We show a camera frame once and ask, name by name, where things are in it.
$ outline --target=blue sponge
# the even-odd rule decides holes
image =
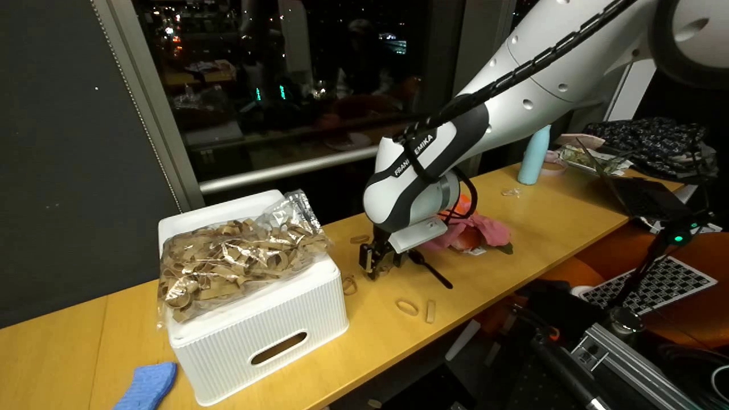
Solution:
[[[134,379],[113,410],[154,410],[178,378],[174,362],[139,367]]]

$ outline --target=wall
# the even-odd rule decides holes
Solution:
[[[178,212],[85,0],[0,4],[0,326],[157,275]]]

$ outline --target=bottle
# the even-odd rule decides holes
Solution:
[[[524,149],[524,161],[518,168],[518,182],[521,183],[535,183],[540,180],[542,166],[543,166],[543,157],[547,157],[547,148],[549,148],[549,129],[551,124],[543,124],[542,129],[537,129],[531,138],[527,146]]]

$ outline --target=box handle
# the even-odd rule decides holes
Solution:
[[[292,336],[287,336],[287,338],[264,347],[262,353],[253,354],[250,363],[255,363],[255,367],[264,363],[264,362],[272,360],[276,354],[281,354],[284,350],[292,350],[294,346],[302,343],[305,336],[306,336],[306,333],[302,333],[302,329],[294,333]]]

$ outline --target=blue object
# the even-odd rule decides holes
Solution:
[[[524,149],[524,161],[518,168],[518,182],[521,183],[535,183],[540,180],[542,166],[543,166],[543,157],[547,157],[547,148],[549,148],[549,129],[551,124],[543,124],[542,129],[537,129],[531,138],[527,146]]]
[[[174,378],[178,378],[174,362],[139,367],[134,370],[129,388],[113,406],[113,410],[154,410],[154,408],[158,408],[162,398],[174,384]]]

